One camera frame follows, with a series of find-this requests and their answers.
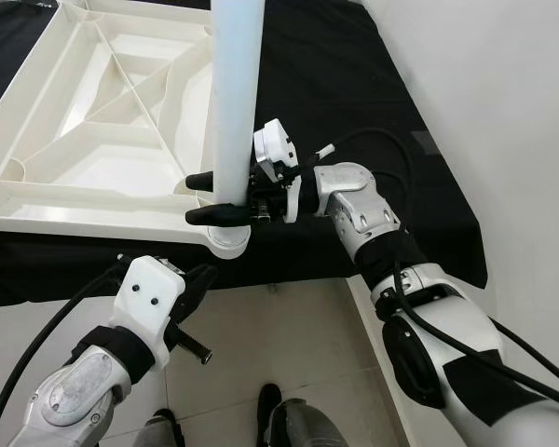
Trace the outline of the white plastic table top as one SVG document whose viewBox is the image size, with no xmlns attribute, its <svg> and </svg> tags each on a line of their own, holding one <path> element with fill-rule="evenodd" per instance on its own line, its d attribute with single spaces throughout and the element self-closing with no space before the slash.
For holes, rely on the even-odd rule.
<svg viewBox="0 0 559 447">
<path fill-rule="evenodd" d="M 224 200 L 184 183 L 223 161 L 211 9 L 140 0 L 12 7 L 44 25 L 0 95 L 0 233 L 241 255 L 249 229 L 184 217 Z"/>
</svg>

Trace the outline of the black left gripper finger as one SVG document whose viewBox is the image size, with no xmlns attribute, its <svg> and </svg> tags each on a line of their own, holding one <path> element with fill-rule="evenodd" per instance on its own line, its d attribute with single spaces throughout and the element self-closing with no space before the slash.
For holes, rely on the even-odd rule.
<svg viewBox="0 0 559 447">
<path fill-rule="evenodd" d="M 185 289 L 182 293 L 183 314 L 193 314 L 198 309 L 217 276 L 219 276 L 219 268 L 211 264 L 196 265 L 186 273 Z"/>
</svg>

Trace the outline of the grey tape patch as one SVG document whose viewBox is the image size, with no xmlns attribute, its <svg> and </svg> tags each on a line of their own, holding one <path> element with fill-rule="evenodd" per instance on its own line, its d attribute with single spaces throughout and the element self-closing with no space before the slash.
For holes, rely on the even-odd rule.
<svg viewBox="0 0 559 447">
<path fill-rule="evenodd" d="M 436 141 L 433 140 L 431 133 L 427 131 L 416 131 L 412 133 L 413 138 L 415 138 L 417 145 L 424 150 L 425 155 L 439 155 L 440 148 Z"/>
</svg>

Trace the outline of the grey robot left leg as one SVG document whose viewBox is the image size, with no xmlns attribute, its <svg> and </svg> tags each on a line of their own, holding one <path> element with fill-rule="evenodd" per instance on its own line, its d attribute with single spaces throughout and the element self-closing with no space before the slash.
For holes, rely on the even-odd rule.
<svg viewBox="0 0 559 447">
<path fill-rule="evenodd" d="M 160 409 L 136 434 L 133 447 L 186 447 L 181 425 L 170 409 Z"/>
</svg>

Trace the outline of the grey robot leg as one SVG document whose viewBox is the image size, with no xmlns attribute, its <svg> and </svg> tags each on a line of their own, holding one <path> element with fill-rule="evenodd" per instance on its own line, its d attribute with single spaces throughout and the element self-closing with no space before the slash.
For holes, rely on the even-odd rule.
<svg viewBox="0 0 559 447">
<path fill-rule="evenodd" d="M 326 413 L 302 399 L 284 399 L 265 384 L 257 401 L 255 447 L 348 447 L 348 440 Z"/>
<path fill-rule="evenodd" d="M 186 447 L 181 425 L 170 409 L 160 409 L 136 434 L 133 447 Z"/>
</svg>

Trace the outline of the white plastic table leg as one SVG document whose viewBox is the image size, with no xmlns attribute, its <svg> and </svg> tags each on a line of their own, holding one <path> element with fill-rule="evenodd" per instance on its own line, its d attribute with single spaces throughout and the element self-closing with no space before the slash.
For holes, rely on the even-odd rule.
<svg viewBox="0 0 559 447">
<path fill-rule="evenodd" d="M 215 224 L 250 224 L 247 184 L 252 165 L 255 98 L 266 0 L 212 0 Z"/>
</svg>

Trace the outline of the grey robot right leg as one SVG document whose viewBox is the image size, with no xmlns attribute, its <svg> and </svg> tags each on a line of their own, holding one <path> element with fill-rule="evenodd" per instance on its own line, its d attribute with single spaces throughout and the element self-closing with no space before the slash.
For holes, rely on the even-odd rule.
<svg viewBox="0 0 559 447">
<path fill-rule="evenodd" d="M 326 413 L 302 399 L 284 399 L 265 384 L 257 401 L 255 447 L 348 447 L 348 440 Z"/>
</svg>

